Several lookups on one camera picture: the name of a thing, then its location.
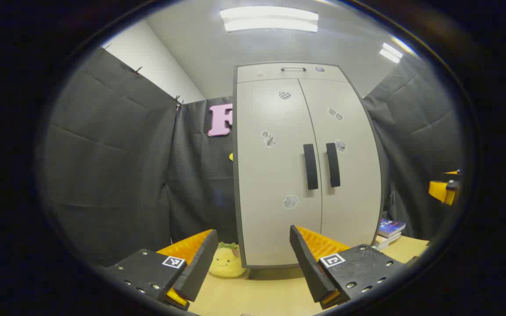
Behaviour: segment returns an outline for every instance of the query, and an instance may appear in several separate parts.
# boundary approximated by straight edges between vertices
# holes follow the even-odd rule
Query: fluorescent light
[[[396,56],[397,58],[402,58],[403,55],[398,52],[395,48],[393,48],[392,46],[389,46],[388,44],[384,43],[382,45],[382,47],[387,50],[388,52],[390,52],[391,54],[393,54],[394,56]]]
[[[402,42],[398,38],[392,37],[392,40],[393,40],[394,43],[396,43],[397,45],[399,45],[399,47],[401,47],[406,52],[408,52],[410,54],[415,54],[414,50],[412,50],[409,46],[407,46],[404,42]]]
[[[317,32],[319,15],[295,8],[275,6],[238,7],[220,11],[225,30],[293,29]]]
[[[387,50],[380,50],[380,55],[384,56],[385,58],[388,58],[389,60],[395,62],[396,64],[400,61],[399,58],[397,58],[394,54],[388,52]]]

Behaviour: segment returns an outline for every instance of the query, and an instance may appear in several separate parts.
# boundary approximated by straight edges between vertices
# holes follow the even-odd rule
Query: book
[[[405,223],[394,220],[387,220],[382,218],[380,221],[380,228],[378,230],[378,234],[380,236],[384,236],[385,238],[390,238],[391,236],[401,232],[405,228]]]
[[[377,235],[376,240],[372,244],[372,248],[374,248],[376,250],[382,250],[382,249],[386,248],[387,246],[389,246],[392,241],[397,240],[400,237],[401,237],[401,232],[394,234],[390,238],[385,238],[380,235]]]

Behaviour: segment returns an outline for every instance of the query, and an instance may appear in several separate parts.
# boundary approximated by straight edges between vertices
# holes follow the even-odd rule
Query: white wall
[[[122,60],[156,86],[185,103],[204,100],[202,92],[195,86],[169,50],[159,40],[146,20],[134,24],[102,44],[107,51]]]

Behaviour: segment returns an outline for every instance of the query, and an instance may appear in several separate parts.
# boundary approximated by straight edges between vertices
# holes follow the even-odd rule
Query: plush toy
[[[238,277],[244,274],[245,268],[241,267],[239,246],[235,242],[232,244],[220,242],[214,253],[209,272],[219,277]]]

